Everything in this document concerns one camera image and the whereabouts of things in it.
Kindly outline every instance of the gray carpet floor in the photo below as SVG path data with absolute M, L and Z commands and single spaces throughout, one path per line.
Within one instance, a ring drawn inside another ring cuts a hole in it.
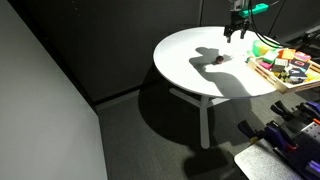
M 170 86 L 159 81 L 97 107 L 109 180 L 246 179 L 233 160 L 249 145 L 237 124 L 246 119 L 261 130 L 271 120 L 283 122 L 269 109 L 276 101 L 291 108 L 320 99 L 312 89 L 214 106 L 208 109 L 211 147 L 204 150 L 198 108 L 169 93 Z

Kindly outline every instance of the white wall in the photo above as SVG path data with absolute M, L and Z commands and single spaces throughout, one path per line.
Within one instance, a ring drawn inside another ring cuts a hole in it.
M 97 115 L 0 0 L 0 179 L 107 179 Z

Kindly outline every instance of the gray wall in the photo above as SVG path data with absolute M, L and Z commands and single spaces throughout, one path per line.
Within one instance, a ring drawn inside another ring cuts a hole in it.
M 0 23 L 0 179 L 107 179 L 97 115 L 5 0 Z
M 95 102 L 158 78 L 149 73 L 162 38 L 199 24 L 202 0 L 20 0 Z M 270 4 L 271 0 L 256 0 Z M 281 4 L 255 16 L 268 33 Z M 287 1 L 271 37 L 319 19 L 320 1 Z M 204 0 L 202 26 L 230 23 L 228 0 Z

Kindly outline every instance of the table top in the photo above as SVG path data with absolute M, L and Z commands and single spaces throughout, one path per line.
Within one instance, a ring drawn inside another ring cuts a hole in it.
M 171 83 L 187 91 L 209 97 L 238 99 L 264 95 L 275 88 L 245 63 L 247 51 L 258 37 L 247 31 L 223 36 L 223 27 L 199 27 L 174 33 L 154 51 L 154 62 Z M 215 64 L 218 55 L 222 64 Z

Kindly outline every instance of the table leg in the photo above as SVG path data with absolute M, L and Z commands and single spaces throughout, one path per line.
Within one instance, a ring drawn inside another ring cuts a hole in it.
M 184 94 L 183 92 L 176 90 L 174 88 L 170 89 L 170 92 L 181 99 L 197 106 L 200 108 L 200 137 L 201 137 L 201 147 L 208 149 L 210 147 L 210 136 L 209 136 L 209 122 L 208 122 L 208 108 L 228 101 L 229 99 L 214 98 L 209 99 L 208 96 L 201 96 L 201 101 L 194 99 L 191 96 Z
M 208 111 L 207 111 L 208 102 L 209 102 L 209 97 L 207 97 L 207 96 L 201 97 L 201 102 L 200 102 L 200 136 L 201 136 L 201 146 L 204 149 L 208 149 L 210 147 Z

